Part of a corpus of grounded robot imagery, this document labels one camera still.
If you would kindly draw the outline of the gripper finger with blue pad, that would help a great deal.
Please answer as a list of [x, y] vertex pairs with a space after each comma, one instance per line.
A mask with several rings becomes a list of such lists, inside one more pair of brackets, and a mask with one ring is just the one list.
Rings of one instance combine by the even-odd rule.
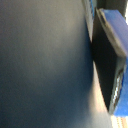
[[96, 10], [92, 51], [108, 112], [128, 114], [128, 24], [118, 10]]

